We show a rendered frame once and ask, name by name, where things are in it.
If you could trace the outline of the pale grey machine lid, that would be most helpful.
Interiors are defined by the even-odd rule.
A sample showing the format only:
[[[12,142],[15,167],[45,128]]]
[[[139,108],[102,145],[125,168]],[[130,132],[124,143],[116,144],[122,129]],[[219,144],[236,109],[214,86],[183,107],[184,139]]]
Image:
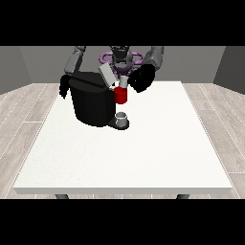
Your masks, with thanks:
[[[99,67],[99,72],[104,80],[104,83],[108,88],[111,88],[114,83],[117,81],[111,67],[108,63],[104,63]]]

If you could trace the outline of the black coffee machine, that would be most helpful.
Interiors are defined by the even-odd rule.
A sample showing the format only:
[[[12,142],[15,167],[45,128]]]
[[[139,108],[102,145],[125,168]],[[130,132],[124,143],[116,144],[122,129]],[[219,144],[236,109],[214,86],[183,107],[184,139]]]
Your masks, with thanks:
[[[76,72],[69,80],[76,117],[90,126],[111,126],[118,130],[129,127],[129,120],[122,126],[116,124],[115,95],[100,73]]]

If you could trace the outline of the small grey cup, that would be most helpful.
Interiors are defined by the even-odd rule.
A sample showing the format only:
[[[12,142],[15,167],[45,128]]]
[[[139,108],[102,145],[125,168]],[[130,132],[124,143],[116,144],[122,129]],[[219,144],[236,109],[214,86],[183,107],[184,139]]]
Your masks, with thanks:
[[[116,126],[118,127],[124,127],[127,124],[127,116],[124,112],[118,112],[115,115],[115,119],[116,119]]]

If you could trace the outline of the red pod holder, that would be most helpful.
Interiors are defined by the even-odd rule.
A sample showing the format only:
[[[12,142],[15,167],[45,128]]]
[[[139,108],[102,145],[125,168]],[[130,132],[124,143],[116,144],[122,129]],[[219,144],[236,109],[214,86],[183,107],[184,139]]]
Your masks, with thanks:
[[[127,89],[120,86],[114,89],[115,103],[124,104],[127,102]]]

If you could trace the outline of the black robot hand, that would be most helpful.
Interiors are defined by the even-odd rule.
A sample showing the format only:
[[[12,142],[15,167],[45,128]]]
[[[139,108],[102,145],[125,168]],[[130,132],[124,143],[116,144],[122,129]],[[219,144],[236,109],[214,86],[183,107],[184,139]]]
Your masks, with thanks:
[[[59,94],[65,99],[67,96],[67,92],[70,89],[70,81],[71,77],[69,75],[63,75],[60,78],[60,84],[59,84]]]
[[[137,92],[146,90],[155,79],[155,67],[152,64],[144,64],[128,77],[128,84]]]

